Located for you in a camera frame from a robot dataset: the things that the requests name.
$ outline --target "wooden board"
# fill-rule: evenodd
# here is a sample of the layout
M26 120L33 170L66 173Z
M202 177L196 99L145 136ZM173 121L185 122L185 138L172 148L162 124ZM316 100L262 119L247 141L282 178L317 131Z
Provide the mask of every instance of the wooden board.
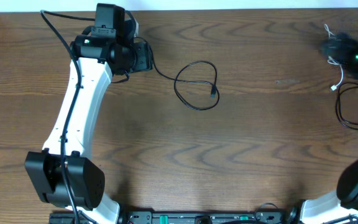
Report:
M93 17L94 12L70 13ZM336 188L358 158L358 132L334 114L339 70L319 52L333 32L358 34L358 9L134 12L157 65L174 76L209 60L221 102L193 111L155 70L111 85L96 124L93 162L114 200L155 210L289 208ZM67 41L89 22L50 18ZM0 13L0 223L46 223L24 170L40 151L62 103L70 59L37 13ZM183 78L212 80L200 65ZM210 89L180 85L194 103ZM358 91L343 99L358 120Z

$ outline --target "white arm segment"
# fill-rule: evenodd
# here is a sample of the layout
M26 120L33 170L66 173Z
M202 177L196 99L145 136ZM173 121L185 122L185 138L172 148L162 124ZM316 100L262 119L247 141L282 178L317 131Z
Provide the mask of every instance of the white arm segment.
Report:
M358 211L341 207L341 201L336 197L336 190L320 198L303 202L300 221L304 224L329 222L349 215L358 216Z
M78 94L77 101L70 119L67 131L66 155L71 155L72 151L78 151L81 157L92 157L93 131L98 117L100 104L104 93L112 80L112 72L107 63L98 63L97 59L79 58L78 65L82 74L82 86ZM49 153L60 155L60 136L62 135L63 125L65 123L68 109L73 100L75 85L77 83L77 73L74 63L70 64L70 81L60 109L57 121L50 133L49 138L44 143L45 148L49 148ZM92 211L86 211L82 207L85 215L98 223L116 224L119 215L119 204L110 199L104 193L102 201L97 208Z

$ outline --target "white wall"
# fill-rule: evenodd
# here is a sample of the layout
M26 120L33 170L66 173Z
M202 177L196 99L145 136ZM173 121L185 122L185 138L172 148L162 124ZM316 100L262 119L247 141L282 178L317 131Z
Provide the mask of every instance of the white wall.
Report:
M0 0L0 12L95 11L98 2L131 11L358 7L358 0Z

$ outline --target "wooden tabletop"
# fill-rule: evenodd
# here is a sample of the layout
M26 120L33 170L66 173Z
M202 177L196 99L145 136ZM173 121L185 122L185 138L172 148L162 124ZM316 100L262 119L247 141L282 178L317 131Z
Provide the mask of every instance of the wooden tabletop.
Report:
M70 13L93 17L94 12ZM221 101L188 109L155 70L110 85L94 132L93 162L106 192L154 210L288 208L336 188L358 158L358 131L342 127L330 86L339 68L319 52L333 32L358 34L358 9L133 12L159 69L218 68ZM51 17L68 42L90 22ZM0 13L0 223L47 223L24 170L40 151L67 87L70 58L39 13ZM213 80L211 68L183 78ZM179 84L192 103L214 103L210 87ZM358 91L343 99L358 120Z

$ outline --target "robotic arm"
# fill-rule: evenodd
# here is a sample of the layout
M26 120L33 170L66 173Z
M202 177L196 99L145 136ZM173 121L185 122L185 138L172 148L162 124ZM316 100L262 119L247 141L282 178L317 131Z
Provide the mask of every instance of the robotic arm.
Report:
M125 13L128 13L131 19L126 21ZM282 210L217 215L135 212L122 217L119 204L104 193L104 173L90 159L94 126L103 96L108 85L112 83L113 76L125 75L129 78L130 73L152 69L153 57L148 44L134 43L138 29L138 23L123 8L98 4L94 26L85 29L83 34L78 35L71 43L71 52L82 77L81 86L77 85L75 62L71 62L67 92L55 126L42 152L29 152L25 160L25 169L41 201L73 210L73 199L76 203L74 211L81 211L96 223L107 224L126 224L126 221L130 224L276 224L286 221L305 224L341 223L349 219L341 218L349 215L358 220L358 161L344 171L336 191L303 202L286 221ZM345 40L352 44L344 45ZM324 53L338 60L345 69L357 76L358 61L355 62L352 57L358 55L358 42L350 40L350 37L346 36L328 41L324 44ZM62 154L61 139L64 138L61 134L70 111L71 99L78 87L78 103L71 112ZM69 185L64 180L64 171L68 173ZM68 189L72 190L73 198L70 198Z

